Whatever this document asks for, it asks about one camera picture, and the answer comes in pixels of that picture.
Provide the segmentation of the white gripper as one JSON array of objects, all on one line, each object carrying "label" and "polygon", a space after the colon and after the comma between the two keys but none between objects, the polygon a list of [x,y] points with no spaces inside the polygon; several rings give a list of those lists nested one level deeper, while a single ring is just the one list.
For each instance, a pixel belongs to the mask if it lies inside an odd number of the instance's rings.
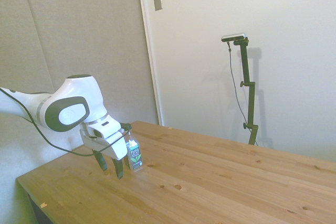
[{"label": "white gripper", "polygon": [[121,124],[110,115],[105,115],[93,122],[80,124],[80,135],[84,145],[92,149],[92,153],[103,171],[106,171],[108,166],[99,151],[111,157],[118,179],[124,175],[122,159],[128,152],[120,129]]}]

